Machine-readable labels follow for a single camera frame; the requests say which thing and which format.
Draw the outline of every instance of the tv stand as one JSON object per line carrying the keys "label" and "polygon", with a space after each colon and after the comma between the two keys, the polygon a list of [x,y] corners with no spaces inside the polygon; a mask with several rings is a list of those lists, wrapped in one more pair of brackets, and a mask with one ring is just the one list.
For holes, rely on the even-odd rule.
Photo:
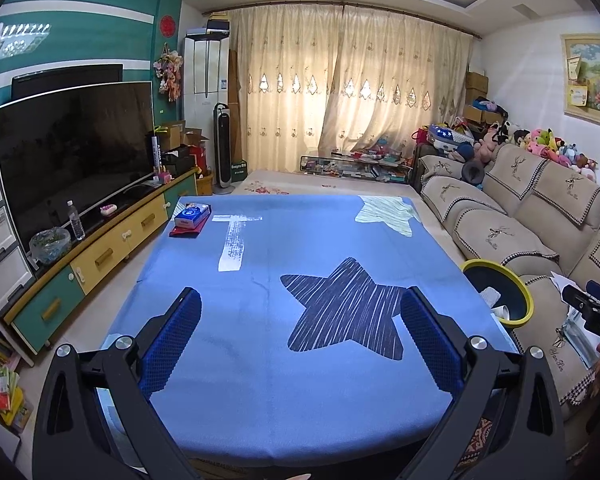
{"label": "tv stand", "polygon": [[58,262],[40,267],[37,281],[5,314],[33,355],[56,338],[62,322],[120,261],[171,218],[181,196],[197,195],[193,170],[157,188],[139,184],[112,197],[118,206],[110,217],[100,208],[82,216],[87,236],[74,240]]}

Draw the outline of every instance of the water bottle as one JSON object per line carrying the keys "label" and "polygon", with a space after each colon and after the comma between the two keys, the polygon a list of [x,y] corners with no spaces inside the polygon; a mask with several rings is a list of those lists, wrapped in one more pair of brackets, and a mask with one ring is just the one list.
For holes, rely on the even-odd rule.
{"label": "water bottle", "polygon": [[74,206],[74,201],[69,200],[66,203],[69,206],[69,220],[71,221],[71,227],[74,229],[75,239],[83,240],[84,239],[84,228],[82,227],[82,222],[80,222],[80,215],[78,215],[78,210]]}

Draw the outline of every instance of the framed painting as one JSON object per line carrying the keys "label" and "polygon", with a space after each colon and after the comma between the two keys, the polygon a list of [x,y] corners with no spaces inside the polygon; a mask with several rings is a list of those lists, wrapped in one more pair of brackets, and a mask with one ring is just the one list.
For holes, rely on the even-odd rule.
{"label": "framed painting", "polygon": [[[600,34],[568,34],[562,36],[564,45],[564,111],[574,117],[580,117],[600,124]],[[568,60],[580,57],[577,67],[577,80],[573,79],[574,65]],[[587,99],[584,106],[570,103],[570,87],[587,87]]]}

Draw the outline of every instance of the blue tablecloth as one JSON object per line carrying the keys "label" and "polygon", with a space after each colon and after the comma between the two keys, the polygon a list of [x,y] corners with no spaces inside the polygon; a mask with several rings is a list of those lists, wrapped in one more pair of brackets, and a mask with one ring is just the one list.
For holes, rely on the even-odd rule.
{"label": "blue tablecloth", "polygon": [[450,396],[394,317],[401,287],[419,286],[467,335],[512,351],[408,199],[182,200],[210,204],[216,218],[196,239],[169,238],[169,222],[107,343],[135,335],[185,286],[200,292],[200,323],[151,398],[188,455],[318,465],[425,437]]}

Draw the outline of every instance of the curtain rod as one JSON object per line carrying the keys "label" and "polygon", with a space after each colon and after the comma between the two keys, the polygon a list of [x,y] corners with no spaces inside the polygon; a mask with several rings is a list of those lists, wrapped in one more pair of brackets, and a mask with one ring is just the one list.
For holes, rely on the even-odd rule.
{"label": "curtain rod", "polygon": [[350,4],[347,2],[329,2],[327,0],[291,0],[291,1],[277,0],[277,1],[272,1],[272,2],[261,2],[259,4],[244,4],[244,5],[238,5],[238,6],[233,6],[233,7],[225,7],[223,9],[208,10],[207,12],[203,12],[202,15],[208,16],[215,12],[226,12],[228,10],[235,10],[235,9],[249,9],[250,7],[262,7],[262,6],[284,5],[284,4],[332,5],[332,6],[342,6],[343,8],[344,8],[344,6],[350,6],[350,7],[360,7],[361,9],[385,10],[388,12],[395,12],[397,14],[403,14],[405,16],[411,16],[413,18],[419,18],[426,22],[435,23],[437,25],[444,25],[445,27],[452,28],[453,30],[458,30],[459,32],[464,32],[465,34],[469,34],[470,36],[473,36],[477,40],[482,39],[482,37],[479,36],[478,34],[476,34],[475,32],[471,32],[470,30],[466,30],[465,28],[456,27],[455,25],[450,25],[449,23],[440,22],[440,20],[436,20],[434,18],[428,18],[427,16],[421,16],[419,14],[414,14],[413,12],[407,12],[406,10],[392,9],[391,7],[381,7],[381,6],[374,6],[374,5],[368,5],[368,4]]}

